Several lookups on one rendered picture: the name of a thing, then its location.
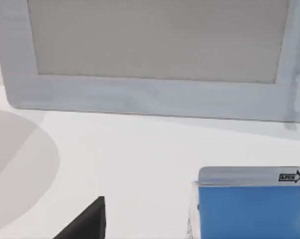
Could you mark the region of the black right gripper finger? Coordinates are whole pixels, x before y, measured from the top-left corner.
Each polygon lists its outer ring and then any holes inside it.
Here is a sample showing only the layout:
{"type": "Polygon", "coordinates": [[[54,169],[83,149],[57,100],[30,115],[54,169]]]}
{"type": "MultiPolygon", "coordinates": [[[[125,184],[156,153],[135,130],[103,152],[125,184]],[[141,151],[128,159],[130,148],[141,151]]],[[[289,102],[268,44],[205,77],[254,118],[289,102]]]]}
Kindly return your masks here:
{"type": "Polygon", "coordinates": [[[99,196],[53,239],[105,239],[106,203],[99,196]]]}

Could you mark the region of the blue and white carton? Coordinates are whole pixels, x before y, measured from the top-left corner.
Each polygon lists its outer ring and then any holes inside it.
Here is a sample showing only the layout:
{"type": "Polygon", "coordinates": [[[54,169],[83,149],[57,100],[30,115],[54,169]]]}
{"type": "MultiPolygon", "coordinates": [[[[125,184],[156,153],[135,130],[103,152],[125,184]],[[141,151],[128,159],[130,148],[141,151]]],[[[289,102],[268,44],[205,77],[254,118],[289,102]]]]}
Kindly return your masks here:
{"type": "Polygon", "coordinates": [[[185,239],[300,239],[300,166],[206,166],[185,239]]]}

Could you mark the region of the pale microwave oven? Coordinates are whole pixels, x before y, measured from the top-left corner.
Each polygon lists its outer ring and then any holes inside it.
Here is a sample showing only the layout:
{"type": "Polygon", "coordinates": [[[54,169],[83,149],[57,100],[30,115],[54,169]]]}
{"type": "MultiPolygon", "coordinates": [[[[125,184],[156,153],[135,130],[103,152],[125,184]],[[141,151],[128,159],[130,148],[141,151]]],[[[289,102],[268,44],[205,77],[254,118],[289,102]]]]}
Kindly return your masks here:
{"type": "Polygon", "coordinates": [[[300,0],[0,0],[19,109],[300,122],[300,0]]]}

